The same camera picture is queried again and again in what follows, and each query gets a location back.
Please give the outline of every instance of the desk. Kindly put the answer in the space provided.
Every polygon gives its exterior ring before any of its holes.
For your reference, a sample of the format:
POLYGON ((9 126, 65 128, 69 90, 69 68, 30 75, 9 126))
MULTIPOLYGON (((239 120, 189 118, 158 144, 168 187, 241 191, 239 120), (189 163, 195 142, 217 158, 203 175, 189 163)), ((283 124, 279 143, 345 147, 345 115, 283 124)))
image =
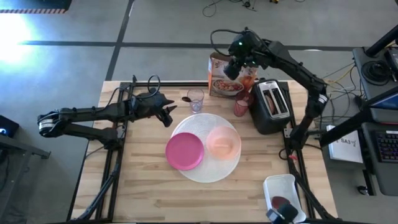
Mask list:
MULTIPOLYGON (((297 118, 303 116, 307 92, 297 82, 288 81, 297 118)), ((104 106, 120 82, 104 82, 99 106, 104 106)), ((153 117, 129 123, 124 146, 114 222, 268 222, 263 181, 270 175, 289 173, 286 161, 278 157, 284 147, 282 133, 261 135, 255 129, 249 113, 237 118, 233 100, 209 96, 205 91, 203 111, 227 119, 241 135, 242 153, 238 166, 227 178, 210 184, 200 184, 185 178, 168 165, 164 150, 174 128, 191 115, 188 103, 181 100, 190 87, 162 87, 161 93, 175 100, 177 109, 169 128, 153 117)), ((134 93, 147 91, 135 88, 134 93)), ((94 127, 111 126, 109 121, 96 121, 94 127)), ((97 141, 89 143, 87 153, 99 148, 97 141)), ((320 203, 337 217, 322 152, 305 147, 303 150, 310 188, 320 203)), ((84 163, 73 204, 72 218, 78 217, 91 203, 101 185, 106 151, 100 150, 84 163)), ((300 192, 302 207, 305 197, 300 192)), ((105 198, 103 214, 108 211, 105 198)))

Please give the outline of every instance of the red cup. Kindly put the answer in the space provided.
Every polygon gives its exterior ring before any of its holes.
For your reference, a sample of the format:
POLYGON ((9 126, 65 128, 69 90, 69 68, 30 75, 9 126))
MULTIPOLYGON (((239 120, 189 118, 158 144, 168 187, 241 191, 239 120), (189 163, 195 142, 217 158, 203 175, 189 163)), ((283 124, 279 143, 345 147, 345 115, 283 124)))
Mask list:
POLYGON ((253 103, 253 96, 248 91, 240 91, 235 96, 234 114, 242 117, 253 103))

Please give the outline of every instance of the keyboard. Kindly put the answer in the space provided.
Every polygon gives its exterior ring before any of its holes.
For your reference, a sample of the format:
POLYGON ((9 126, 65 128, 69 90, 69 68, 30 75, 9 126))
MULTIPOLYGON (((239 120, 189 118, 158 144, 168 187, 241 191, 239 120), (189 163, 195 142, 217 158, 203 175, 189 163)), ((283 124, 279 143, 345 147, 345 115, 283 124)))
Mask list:
POLYGON ((398 162, 398 132, 395 133, 376 133, 381 162, 398 162))

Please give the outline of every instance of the floor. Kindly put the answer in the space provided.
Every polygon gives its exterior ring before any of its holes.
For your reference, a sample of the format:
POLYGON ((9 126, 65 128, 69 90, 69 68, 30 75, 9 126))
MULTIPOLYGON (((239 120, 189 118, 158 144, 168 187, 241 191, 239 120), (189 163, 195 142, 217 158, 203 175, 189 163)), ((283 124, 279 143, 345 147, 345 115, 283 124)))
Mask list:
MULTIPOLYGON (((87 145, 80 138, 41 137, 37 115, 96 105, 104 80, 130 80, 133 74, 140 80, 152 74, 162 80, 206 80, 212 52, 209 36, 215 29, 249 26, 260 36, 287 45, 294 58, 324 77, 352 62, 353 47, 371 45, 398 21, 393 0, 281 0, 279 4, 258 0, 257 12, 222 1, 211 18, 201 13, 211 3, 207 0, 135 0, 131 9, 132 3, 73 0, 66 14, 0 14, 0 114, 21 125, 18 140, 52 152, 47 161, 32 161, 21 185, 16 207, 28 223, 66 219, 87 145)), ((220 34, 215 42, 228 44, 232 38, 220 34)), ((274 69, 260 75, 290 79, 274 69)), ((352 77, 358 90, 355 69, 352 77)), ((340 83, 354 88, 349 76, 340 83)), ((345 96, 335 100, 336 114, 343 115, 347 106, 345 116, 355 114, 358 110, 350 100, 351 105, 345 96)), ((375 197, 360 195, 355 186, 364 182, 361 166, 331 161, 327 150, 324 153, 340 218, 395 223, 397 197, 380 192, 375 197)))

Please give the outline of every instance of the pink plate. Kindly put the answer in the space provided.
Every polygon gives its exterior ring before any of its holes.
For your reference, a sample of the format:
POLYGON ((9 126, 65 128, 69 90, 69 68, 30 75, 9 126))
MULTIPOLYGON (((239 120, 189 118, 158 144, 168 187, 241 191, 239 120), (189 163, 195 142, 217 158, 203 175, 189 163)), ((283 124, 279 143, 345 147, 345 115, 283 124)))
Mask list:
POLYGON ((169 164, 179 170, 195 168, 205 153, 201 140, 191 133, 173 136, 166 145, 166 158, 169 164))

